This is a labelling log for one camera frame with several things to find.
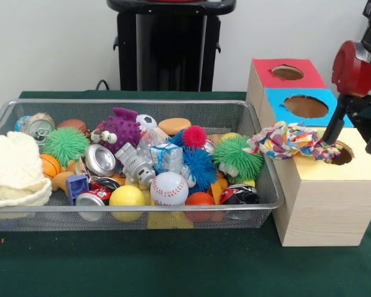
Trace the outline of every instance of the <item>white wall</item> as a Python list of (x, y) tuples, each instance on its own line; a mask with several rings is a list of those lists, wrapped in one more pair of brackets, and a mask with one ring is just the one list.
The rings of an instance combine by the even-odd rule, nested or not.
[[(310, 58), (330, 82), (344, 40), (360, 39), (364, 0), (238, 0), (221, 17), (215, 90), (247, 88), (251, 57)], [(22, 90), (119, 88), (116, 12), (105, 0), (0, 0), (0, 106)]]

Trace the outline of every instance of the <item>soccer ball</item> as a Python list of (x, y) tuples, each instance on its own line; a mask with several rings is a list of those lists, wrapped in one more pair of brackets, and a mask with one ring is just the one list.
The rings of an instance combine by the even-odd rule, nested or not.
[(136, 117), (136, 122), (140, 123), (140, 128), (142, 131), (150, 131), (158, 125), (156, 124), (156, 121), (147, 114), (140, 114)]

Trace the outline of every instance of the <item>green spiky ball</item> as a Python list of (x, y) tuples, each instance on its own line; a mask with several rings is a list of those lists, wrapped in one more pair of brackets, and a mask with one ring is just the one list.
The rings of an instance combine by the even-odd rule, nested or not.
[(55, 157), (61, 166), (67, 167), (77, 155), (84, 155), (90, 145), (85, 135), (76, 128), (63, 127), (51, 132), (46, 140), (43, 152)]
[(260, 154), (249, 154), (242, 149), (249, 148), (247, 136), (236, 136), (221, 141), (213, 151), (214, 164), (232, 165), (239, 170), (239, 175), (230, 178), (233, 184), (250, 179), (257, 180), (264, 165), (264, 157)]

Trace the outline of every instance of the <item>yellow ball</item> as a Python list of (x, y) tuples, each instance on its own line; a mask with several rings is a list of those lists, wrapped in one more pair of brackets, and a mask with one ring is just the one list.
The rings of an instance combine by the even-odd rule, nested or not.
[(247, 184), (249, 186), (255, 187), (255, 181), (253, 179), (249, 181), (241, 181), (239, 184)]
[(223, 140), (226, 140), (226, 139), (229, 139), (229, 138), (233, 138), (233, 137), (236, 137), (238, 136), (239, 134), (238, 133), (235, 133), (235, 132), (230, 132), (230, 133), (227, 133), (227, 134), (224, 134), (220, 137), (220, 142), (223, 141)]
[[(122, 186), (116, 189), (110, 197), (110, 206), (146, 205), (143, 192), (133, 186)], [(122, 222), (132, 222), (142, 216), (142, 212), (111, 212), (111, 215)]]

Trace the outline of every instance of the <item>cable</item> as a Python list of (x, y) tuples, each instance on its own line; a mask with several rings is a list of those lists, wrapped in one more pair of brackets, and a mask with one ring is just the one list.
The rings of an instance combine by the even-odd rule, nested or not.
[(99, 82), (98, 82), (98, 84), (96, 85), (96, 88), (95, 88), (96, 91), (99, 90), (101, 84), (104, 84), (104, 86), (106, 87), (106, 90), (110, 91), (109, 85), (108, 85), (107, 81), (105, 81), (104, 79), (99, 80)]

